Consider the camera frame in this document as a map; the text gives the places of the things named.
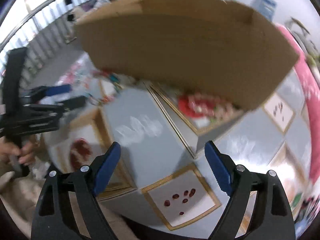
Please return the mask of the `person's left hand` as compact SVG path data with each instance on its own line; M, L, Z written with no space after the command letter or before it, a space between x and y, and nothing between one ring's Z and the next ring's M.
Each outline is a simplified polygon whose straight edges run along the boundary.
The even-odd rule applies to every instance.
M34 155L35 144L27 141L22 148L16 144L8 141L5 137L1 138L1 161L8 163L10 156L13 155L18 158L18 162L22 165L30 165L35 161Z

